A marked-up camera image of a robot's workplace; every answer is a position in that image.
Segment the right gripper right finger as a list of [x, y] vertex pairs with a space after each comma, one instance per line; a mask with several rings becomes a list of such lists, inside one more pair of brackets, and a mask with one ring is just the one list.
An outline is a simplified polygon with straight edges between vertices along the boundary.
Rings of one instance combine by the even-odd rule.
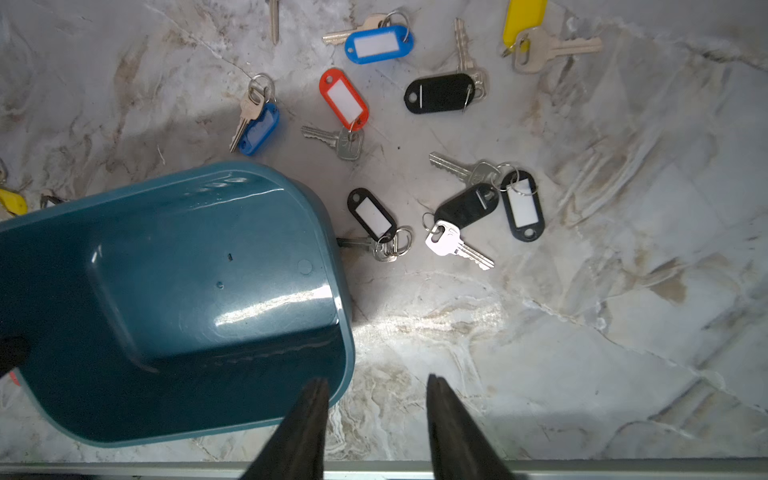
[[435, 479], [515, 478], [445, 378], [429, 375], [426, 405]]

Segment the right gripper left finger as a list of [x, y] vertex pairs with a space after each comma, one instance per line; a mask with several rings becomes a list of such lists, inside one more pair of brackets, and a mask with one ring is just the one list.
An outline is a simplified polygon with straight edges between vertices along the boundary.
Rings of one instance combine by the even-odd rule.
[[329, 385], [310, 380], [241, 479], [323, 479]]

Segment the teal storage box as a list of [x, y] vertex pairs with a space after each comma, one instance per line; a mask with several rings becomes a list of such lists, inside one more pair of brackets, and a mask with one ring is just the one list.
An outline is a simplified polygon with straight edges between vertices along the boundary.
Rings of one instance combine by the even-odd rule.
[[1, 225], [1, 335], [30, 348], [35, 408], [90, 445], [279, 423], [312, 379], [354, 371], [331, 219], [307, 186], [212, 164]]

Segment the black tag key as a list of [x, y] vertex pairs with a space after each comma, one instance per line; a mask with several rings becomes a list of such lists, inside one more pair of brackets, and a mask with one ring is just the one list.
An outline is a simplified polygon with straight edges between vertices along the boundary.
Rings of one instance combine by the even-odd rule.
[[462, 230], [490, 215], [499, 201], [499, 191], [489, 183], [468, 187], [445, 201], [433, 214], [426, 246], [438, 256], [458, 256], [473, 261], [481, 270], [493, 269], [494, 261], [468, 245]]
[[375, 260], [384, 263], [394, 262], [411, 250], [413, 229], [399, 226], [394, 216], [368, 189], [352, 190], [347, 197], [347, 208], [367, 236], [337, 238], [339, 247], [365, 250]]
[[40, 196], [40, 208], [46, 209], [65, 203], [65, 200], [55, 195], [52, 191], [44, 191]]
[[465, 184], [464, 190], [478, 183], [489, 183], [495, 187], [500, 194], [498, 206], [504, 207], [515, 239], [533, 242], [543, 234], [546, 223], [538, 196], [538, 185], [531, 173], [509, 162], [494, 164], [480, 160], [471, 165], [462, 164], [438, 152], [430, 153], [429, 161], [432, 166], [461, 180]]

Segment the small blue tag key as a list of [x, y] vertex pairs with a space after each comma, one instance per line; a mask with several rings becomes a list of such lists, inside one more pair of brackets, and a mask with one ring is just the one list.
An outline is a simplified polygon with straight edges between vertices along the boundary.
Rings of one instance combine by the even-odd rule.
[[239, 123], [229, 151], [253, 156], [271, 136], [280, 120], [273, 79], [265, 73], [253, 76], [239, 102], [239, 108]]

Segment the red tag key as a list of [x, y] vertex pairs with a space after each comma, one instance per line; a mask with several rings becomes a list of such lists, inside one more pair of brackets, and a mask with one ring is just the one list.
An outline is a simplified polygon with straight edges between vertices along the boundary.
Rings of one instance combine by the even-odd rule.
[[324, 72], [319, 81], [319, 91], [342, 127], [335, 131], [326, 131], [302, 126], [302, 135], [307, 139], [323, 142], [335, 151], [340, 160], [359, 160], [365, 138], [363, 127], [369, 118], [367, 104], [345, 73], [337, 68]]

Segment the black head key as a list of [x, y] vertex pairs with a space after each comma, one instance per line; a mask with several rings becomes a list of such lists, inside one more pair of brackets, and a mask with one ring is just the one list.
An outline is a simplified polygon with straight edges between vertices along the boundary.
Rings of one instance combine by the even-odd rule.
[[477, 67], [469, 53], [469, 38], [461, 18], [454, 20], [458, 69], [417, 78], [405, 90], [404, 104], [413, 114], [451, 111], [464, 112], [473, 102], [483, 100], [488, 93], [486, 72]]

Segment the yellow tag key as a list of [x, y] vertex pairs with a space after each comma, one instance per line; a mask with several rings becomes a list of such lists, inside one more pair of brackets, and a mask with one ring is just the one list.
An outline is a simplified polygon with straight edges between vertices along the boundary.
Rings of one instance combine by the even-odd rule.
[[502, 32], [503, 57], [512, 55], [513, 67], [522, 74], [539, 73], [558, 57], [600, 52], [600, 38], [560, 40], [543, 27], [545, 0], [511, 0]]
[[1, 162], [1, 217], [11, 218], [26, 215], [29, 211], [28, 204], [23, 196], [10, 190], [6, 186], [8, 172], [4, 162]]

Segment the bare silver key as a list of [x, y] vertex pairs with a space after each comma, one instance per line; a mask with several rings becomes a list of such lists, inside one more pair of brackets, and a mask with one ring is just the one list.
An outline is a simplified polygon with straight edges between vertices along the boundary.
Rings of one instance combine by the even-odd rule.
[[268, 0], [270, 36], [274, 45], [279, 43], [279, 5], [279, 0]]

